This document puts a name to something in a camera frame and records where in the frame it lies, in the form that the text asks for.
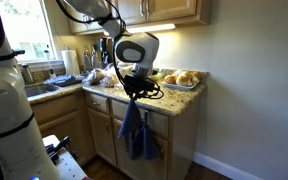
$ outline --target wooden floor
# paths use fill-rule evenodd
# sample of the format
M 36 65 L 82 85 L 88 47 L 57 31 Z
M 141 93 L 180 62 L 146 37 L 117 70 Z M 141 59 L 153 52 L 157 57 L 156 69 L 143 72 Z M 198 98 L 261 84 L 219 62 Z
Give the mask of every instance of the wooden floor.
M 100 157 L 94 158 L 84 166 L 83 170 L 88 177 L 94 180 L 131 180 L 119 169 L 115 168 Z M 229 178 L 207 169 L 199 164 L 192 163 L 185 180 L 230 180 Z

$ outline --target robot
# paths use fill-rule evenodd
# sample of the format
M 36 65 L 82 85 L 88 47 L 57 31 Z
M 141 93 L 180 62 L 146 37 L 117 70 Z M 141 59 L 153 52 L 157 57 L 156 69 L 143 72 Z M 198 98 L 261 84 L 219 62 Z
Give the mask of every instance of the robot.
M 154 98 L 161 92 L 159 86 L 147 78 L 152 74 L 152 64 L 159 46 L 155 36 L 128 33 L 124 21 L 120 16 L 113 18 L 103 0 L 66 2 L 99 21 L 113 38 L 113 49 L 118 59 L 135 63 L 133 74 L 125 78 L 114 63 L 118 78 L 131 99 Z M 7 41 L 0 18 L 0 180 L 59 179 L 60 172 L 45 151 L 24 92 L 25 84 L 16 55 Z

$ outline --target paper towel roll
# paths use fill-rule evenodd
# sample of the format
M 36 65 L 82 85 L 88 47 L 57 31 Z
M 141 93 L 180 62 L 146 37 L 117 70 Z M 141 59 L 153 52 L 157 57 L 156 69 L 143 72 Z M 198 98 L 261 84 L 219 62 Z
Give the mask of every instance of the paper towel roll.
M 80 74 L 75 50 L 62 51 L 62 57 L 66 68 L 66 74 Z

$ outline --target kitchen counter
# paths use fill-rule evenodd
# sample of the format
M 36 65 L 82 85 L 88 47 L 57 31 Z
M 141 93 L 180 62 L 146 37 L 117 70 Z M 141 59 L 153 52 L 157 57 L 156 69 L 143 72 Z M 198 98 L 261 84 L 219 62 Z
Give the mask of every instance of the kitchen counter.
M 196 87 L 189 91 L 174 90 L 163 87 L 161 90 L 164 92 L 164 97 L 158 100 L 151 99 L 138 99 L 136 101 L 139 107 L 147 110 L 155 111 L 170 116 L 179 116 L 189 106 L 189 104 L 201 94 L 206 88 L 205 83 L 200 83 Z M 46 101 L 57 99 L 63 96 L 73 94 L 78 91 L 87 91 L 109 97 L 122 102 L 129 102 L 129 98 L 122 88 L 106 88 L 101 86 L 87 86 L 82 84 L 75 84 L 67 87 L 62 87 L 57 91 L 48 92 L 38 96 L 29 97 L 28 101 L 30 105 L 40 104 Z

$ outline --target baseboard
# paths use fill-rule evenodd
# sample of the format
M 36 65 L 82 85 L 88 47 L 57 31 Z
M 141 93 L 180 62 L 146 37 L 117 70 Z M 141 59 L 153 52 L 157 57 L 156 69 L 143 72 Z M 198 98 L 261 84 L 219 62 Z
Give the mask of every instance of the baseboard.
M 198 152 L 194 153 L 193 161 L 234 180 L 263 180 Z

